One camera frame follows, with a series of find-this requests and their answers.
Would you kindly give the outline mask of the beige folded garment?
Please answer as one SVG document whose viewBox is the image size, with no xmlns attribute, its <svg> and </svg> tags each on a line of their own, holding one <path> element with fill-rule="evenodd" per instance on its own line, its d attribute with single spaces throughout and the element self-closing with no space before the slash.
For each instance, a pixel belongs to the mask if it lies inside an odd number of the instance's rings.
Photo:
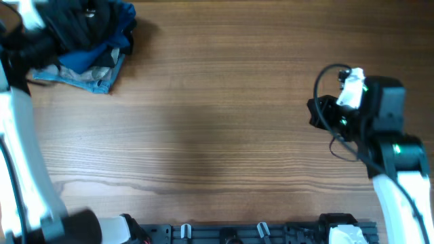
<svg viewBox="0 0 434 244">
<path fill-rule="evenodd" d="M 33 70 L 32 77 L 34 79 L 41 79 L 47 81 L 61 81 L 61 82 L 78 82 L 78 83 L 91 83 L 97 81 L 110 81 L 116 79 L 118 68 L 122 65 L 125 54 L 121 54 L 117 64 L 114 68 L 105 67 L 89 67 L 83 73 L 77 73 L 71 68 L 67 68 L 60 64 L 52 64 L 46 66 L 44 69 Z"/>
</svg>

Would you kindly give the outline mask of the light blue denim garment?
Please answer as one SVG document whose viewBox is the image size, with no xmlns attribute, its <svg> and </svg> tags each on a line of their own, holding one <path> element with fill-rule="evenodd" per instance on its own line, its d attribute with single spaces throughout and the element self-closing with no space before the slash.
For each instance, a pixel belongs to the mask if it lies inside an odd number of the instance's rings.
<svg viewBox="0 0 434 244">
<path fill-rule="evenodd" d="M 87 90 L 88 92 L 94 93 L 94 94 L 108 94 L 112 88 L 112 86 L 115 84 L 118 74 L 116 76 L 116 79 L 113 79 L 112 82 L 110 81 L 97 81 L 97 82 L 91 82 L 91 83 L 78 83 L 78 82 L 61 82 L 61 81 L 52 81 L 52 82 L 59 82 L 59 83 L 65 83 L 67 85 L 72 85 L 74 87 L 78 87 L 84 90 Z"/>
</svg>

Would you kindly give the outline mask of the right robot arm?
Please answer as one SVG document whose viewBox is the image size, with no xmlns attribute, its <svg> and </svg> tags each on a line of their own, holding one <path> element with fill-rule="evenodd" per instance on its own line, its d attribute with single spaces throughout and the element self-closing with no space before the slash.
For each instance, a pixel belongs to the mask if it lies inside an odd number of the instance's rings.
<svg viewBox="0 0 434 244">
<path fill-rule="evenodd" d="M 372 180 L 390 243 L 432 243 L 429 163 L 422 141 L 406 134 L 406 89 L 391 77 L 342 78 L 339 97 L 307 102 L 309 123 L 345 143 Z"/>
</svg>

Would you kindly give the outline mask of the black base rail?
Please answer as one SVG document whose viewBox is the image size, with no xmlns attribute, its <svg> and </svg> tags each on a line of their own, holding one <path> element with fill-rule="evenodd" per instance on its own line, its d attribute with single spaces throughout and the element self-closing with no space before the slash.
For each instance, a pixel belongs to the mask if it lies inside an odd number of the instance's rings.
<svg viewBox="0 0 434 244">
<path fill-rule="evenodd" d="M 257 224 L 190 225 L 187 234 L 181 226 L 145 224 L 142 226 L 156 244 L 225 244 L 239 239 L 242 243 L 307 244 L 327 243 L 328 231 L 319 222 L 268 224 L 269 232 L 261 234 Z"/>
</svg>

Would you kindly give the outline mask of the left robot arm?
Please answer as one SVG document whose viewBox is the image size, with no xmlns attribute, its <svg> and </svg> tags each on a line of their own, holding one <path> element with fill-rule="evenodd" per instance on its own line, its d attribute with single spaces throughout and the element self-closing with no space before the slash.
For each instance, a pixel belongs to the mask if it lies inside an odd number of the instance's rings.
<svg viewBox="0 0 434 244">
<path fill-rule="evenodd" d="M 69 213 L 35 132 L 28 73 L 81 62 L 123 29 L 120 1 L 1 2 L 1 226 L 7 243 L 149 243 L 127 214 Z"/>
</svg>

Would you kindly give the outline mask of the blue button shirt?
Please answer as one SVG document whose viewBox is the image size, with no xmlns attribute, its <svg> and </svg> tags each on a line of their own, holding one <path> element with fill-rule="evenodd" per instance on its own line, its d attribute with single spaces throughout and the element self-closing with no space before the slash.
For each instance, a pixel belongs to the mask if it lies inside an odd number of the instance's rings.
<svg viewBox="0 0 434 244">
<path fill-rule="evenodd" d="M 122 12 L 120 15 L 117 29 L 113 35 L 101 44 L 97 45 L 91 50 L 75 50 L 66 52 L 59 56 L 59 63 L 67 68 L 71 68 L 77 73 L 83 73 L 93 63 L 93 61 L 105 50 L 107 45 L 111 42 L 112 38 L 120 31 L 122 31 L 133 19 L 136 20 L 136 8 L 133 4 L 120 1 L 123 3 Z"/>
</svg>

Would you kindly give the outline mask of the black polo shirt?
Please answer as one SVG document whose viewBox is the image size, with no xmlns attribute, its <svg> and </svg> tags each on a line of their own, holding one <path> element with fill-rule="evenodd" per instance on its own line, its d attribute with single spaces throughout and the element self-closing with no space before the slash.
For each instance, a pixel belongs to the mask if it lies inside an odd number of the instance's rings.
<svg viewBox="0 0 434 244">
<path fill-rule="evenodd" d="M 64 52 L 91 50 L 113 35 L 123 3 L 109 0 L 48 1 L 38 9 Z"/>
</svg>

